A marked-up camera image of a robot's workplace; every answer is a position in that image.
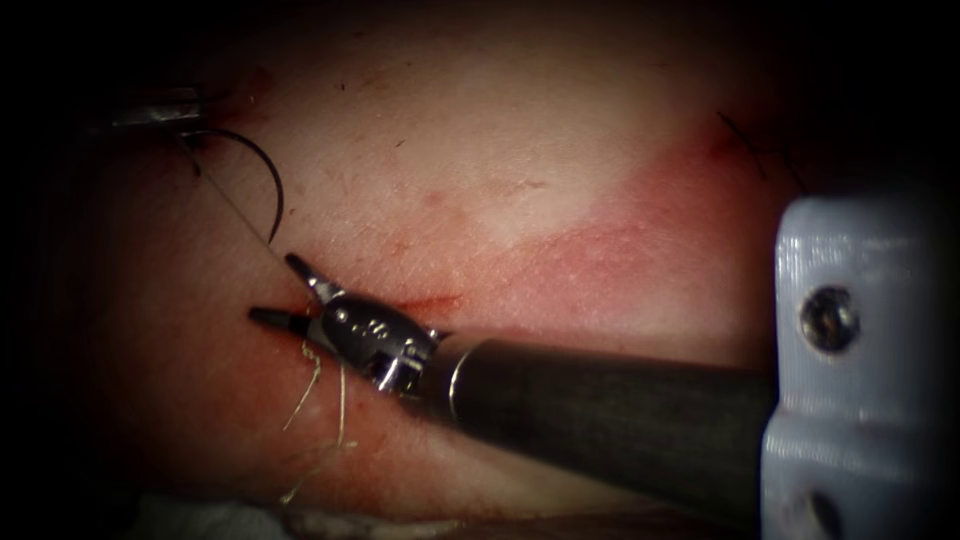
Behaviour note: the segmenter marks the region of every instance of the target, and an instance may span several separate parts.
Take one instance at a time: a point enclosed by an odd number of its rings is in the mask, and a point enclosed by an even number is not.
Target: black suture
[[[267,238],[267,244],[269,244],[273,241],[273,237],[277,235],[277,229],[280,228],[280,221],[283,219],[283,182],[280,180],[280,173],[277,172],[277,168],[274,166],[273,160],[271,160],[270,156],[268,156],[262,148],[257,146],[256,143],[233,131],[228,131],[226,129],[204,128],[193,131],[183,131],[180,133],[180,136],[185,139],[202,135],[217,135],[236,141],[246,146],[250,150],[253,150],[254,153],[256,153],[257,156],[259,156],[260,159],[263,160],[263,162],[267,165],[267,168],[270,169],[270,175],[273,176],[273,184],[277,188],[277,212],[273,218],[273,226],[270,227],[270,236]]]
[[[733,134],[740,139],[740,142],[747,148],[747,153],[750,154],[750,157],[753,158],[753,163],[757,166],[757,174],[760,175],[761,180],[767,179],[767,173],[763,169],[763,165],[760,163],[760,158],[757,157],[757,154],[780,154],[780,157],[783,159],[783,166],[787,169],[787,172],[790,174],[790,177],[793,178],[793,181],[797,184],[797,187],[800,189],[801,195],[806,195],[809,193],[807,191],[807,186],[804,184],[803,179],[800,178],[800,175],[797,171],[793,170],[792,162],[790,161],[790,143],[784,142],[782,149],[759,149],[753,145],[750,139],[740,131],[740,128],[733,123],[733,120],[725,116],[722,112],[717,111],[717,116],[720,117],[720,120],[733,132]]]

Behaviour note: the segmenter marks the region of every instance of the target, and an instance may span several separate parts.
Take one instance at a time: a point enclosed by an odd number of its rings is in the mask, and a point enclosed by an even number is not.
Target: screw
[[[822,287],[803,303],[800,327],[811,345],[823,352],[838,353],[860,333],[860,317],[846,289]]]

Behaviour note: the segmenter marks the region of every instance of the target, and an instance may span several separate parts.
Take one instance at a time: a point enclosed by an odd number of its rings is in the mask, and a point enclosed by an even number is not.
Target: screw hole
[[[843,538],[843,528],[840,523],[840,512],[829,497],[814,491],[807,498],[810,513],[831,540]]]
[[[846,289],[822,287],[803,303],[800,327],[811,345],[823,352],[838,353],[859,334],[860,317]]]

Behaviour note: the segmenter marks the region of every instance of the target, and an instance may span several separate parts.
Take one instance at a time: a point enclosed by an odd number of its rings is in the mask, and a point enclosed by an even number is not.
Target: metal instrument tip
[[[258,323],[286,330],[301,337],[307,336],[307,328],[310,325],[310,317],[294,315],[279,309],[254,307],[250,308],[248,316]]]
[[[314,296],[316,296],[321,304],[326,304],[330,302],[330,300],[344,294],[345,291],[339,285],[293,253],[284,257],[284,260],[287,261],[287,266],[313,291]]]

